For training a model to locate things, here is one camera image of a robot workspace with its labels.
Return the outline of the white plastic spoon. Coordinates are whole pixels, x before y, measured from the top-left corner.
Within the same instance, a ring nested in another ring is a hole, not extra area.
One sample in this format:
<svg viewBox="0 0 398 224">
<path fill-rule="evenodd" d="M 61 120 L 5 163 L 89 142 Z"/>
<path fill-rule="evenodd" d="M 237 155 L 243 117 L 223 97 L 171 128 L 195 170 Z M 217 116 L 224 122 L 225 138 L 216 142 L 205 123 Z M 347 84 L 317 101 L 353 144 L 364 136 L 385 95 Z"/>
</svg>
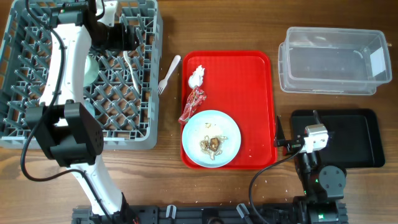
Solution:
<svg viewBox="0 0 398 224">
<path fill-rule="evenodd" d="M 138 76 L 137 76 L 136 72 L 132 68 L 131 59 L 128 56 L 128 51 L 124 51 L 123 52 L 123 59 L 127 63 L 128 69 L 129 69 L 130 74 L 132 76 L 132 82 L 133 82 L 134 89 L 136 90 L 137 93 L 139 93 L 140 89 L 139 89 Z"/>
</svg>

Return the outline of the mint green bowl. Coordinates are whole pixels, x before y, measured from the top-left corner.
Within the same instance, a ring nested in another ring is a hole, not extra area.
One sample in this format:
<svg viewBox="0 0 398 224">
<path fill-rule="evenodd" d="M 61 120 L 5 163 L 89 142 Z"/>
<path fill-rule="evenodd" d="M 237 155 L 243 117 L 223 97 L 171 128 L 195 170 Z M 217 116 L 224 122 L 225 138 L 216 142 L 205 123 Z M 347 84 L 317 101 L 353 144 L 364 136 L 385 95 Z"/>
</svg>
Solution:
<svg viewBox="0 0 398 224">
<path fill-rule="evenodd" d="M 98 62 L 92 56 L 88 55 L 85 62 L 83 86 L 90 86 L 97 79 L 99 71 L 100 67 Z"/>
</svg>

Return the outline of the white plastic fork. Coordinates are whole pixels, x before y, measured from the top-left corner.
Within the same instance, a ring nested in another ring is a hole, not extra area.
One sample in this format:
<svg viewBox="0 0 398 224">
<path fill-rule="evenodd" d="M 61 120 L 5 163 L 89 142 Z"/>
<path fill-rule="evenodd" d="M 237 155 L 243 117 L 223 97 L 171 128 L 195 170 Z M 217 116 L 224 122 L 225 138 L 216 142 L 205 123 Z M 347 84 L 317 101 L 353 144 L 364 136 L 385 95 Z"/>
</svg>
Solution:
<svg viewBox="0 0 398 224">
<path fill-rule="evenodd" d="M 167 86 L 169 78 L 173 74 L 174 70 L 178 67 L 180 61 L 181 61 L 181 56 L 180 55 L 176 55 L 173 58 L 173 60 L 172 60 L 172 62 L 170 64 L 170 67 L 169 67 L 169 69 L 168 69 L 168 71 L 166 73 L 165 78 L 159 82 L 158 95 L 161 95 L 163 93 L 163 91 L 165 90 L 165 87 Z"/>
</svg>

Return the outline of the light blue small bowl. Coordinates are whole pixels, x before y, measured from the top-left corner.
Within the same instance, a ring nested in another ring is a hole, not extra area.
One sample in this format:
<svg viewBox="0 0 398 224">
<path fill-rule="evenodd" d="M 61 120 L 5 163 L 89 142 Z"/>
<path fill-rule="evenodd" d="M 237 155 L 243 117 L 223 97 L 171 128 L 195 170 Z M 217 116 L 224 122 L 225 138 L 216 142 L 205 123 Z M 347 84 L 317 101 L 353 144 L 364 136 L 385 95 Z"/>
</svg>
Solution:
<svg viewBox="0 0 398 224">
<path fill-rule="evenodd" d="M 89 114 L 95 118 L 95 108 L 94 106 L 89 102 L 89 101 L 84 101 L 84 106 L 86 110 L 89 112 Z"/>
</svg>

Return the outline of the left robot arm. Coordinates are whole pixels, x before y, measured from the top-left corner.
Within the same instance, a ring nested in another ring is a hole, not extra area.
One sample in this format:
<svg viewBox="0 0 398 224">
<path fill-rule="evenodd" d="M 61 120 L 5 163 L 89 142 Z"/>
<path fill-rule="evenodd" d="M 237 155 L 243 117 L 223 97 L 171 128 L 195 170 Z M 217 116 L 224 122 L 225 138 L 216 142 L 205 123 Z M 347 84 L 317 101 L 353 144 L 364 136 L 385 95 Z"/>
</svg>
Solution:
<svg viewBox="0 0 398 224">
<path fill-rule="evenodd" d="M 83 99 L 89 50 L 133 50 L 134 29 L 115 19 L 117 1 L 72 1 L 52 8 L 44 28 L 52 34 L 52 54 L 45 90 L 25 120 L 47 158 L 71 173 L 91 202 L 94 223 L 138 223 L 139 217 L 116 187 L 104 165 L 100 124 Z"/>
</svg>

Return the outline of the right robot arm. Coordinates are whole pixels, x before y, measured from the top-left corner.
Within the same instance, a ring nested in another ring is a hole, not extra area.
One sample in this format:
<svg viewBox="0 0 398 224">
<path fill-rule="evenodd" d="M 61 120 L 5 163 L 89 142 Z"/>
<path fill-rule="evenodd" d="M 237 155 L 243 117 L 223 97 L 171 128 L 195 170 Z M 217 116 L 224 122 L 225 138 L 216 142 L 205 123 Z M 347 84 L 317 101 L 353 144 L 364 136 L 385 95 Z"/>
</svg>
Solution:
<svg viewBox="0 0 398 224">
<path fill-rule="evenodd" d="M 346 169 L 324 164 L 320 151 L 327 147 L 330 133 L 313 111 L 316 123 L 304 133 L 286 140 L 277 120 L 274 146 L 283 148 L 283 155 L 294 159 L 295 170 L 302 183 L 304 195 L 294 197 L 289 221 L 292 223 L 348 223 L 344 198 Z"/>
</svg>

